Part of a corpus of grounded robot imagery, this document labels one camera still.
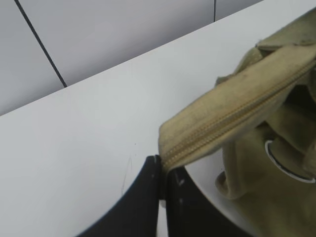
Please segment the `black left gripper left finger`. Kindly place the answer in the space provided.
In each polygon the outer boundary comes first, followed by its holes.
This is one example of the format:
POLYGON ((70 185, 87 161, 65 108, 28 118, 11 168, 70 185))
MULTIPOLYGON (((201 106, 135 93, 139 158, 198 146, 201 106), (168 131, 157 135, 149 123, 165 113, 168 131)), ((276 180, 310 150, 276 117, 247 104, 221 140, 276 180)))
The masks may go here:
POLYGON ((149 156, 119 201, 80 237, 155 237, 157 234, 160 157, 149 156))

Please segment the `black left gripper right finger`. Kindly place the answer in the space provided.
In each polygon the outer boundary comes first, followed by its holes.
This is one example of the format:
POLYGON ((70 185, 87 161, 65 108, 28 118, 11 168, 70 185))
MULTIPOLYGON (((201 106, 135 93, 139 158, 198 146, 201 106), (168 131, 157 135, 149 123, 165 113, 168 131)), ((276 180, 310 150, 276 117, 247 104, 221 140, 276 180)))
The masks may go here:
POLYGON ((166 216, 170 237, 245 237, 195 185, 185 168, 167 177, 166 216))

